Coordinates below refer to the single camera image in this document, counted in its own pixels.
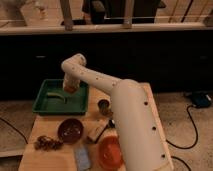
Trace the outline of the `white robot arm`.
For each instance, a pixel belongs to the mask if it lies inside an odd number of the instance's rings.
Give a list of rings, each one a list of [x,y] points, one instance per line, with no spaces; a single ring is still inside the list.
[[[64,60],[61,69],[65,73],[65,91],[75,92],[84,81],[110,96],[126,171],[174,170],[161,121],[152,112],[148,95],[140,83],[88,69],[82,54]]]

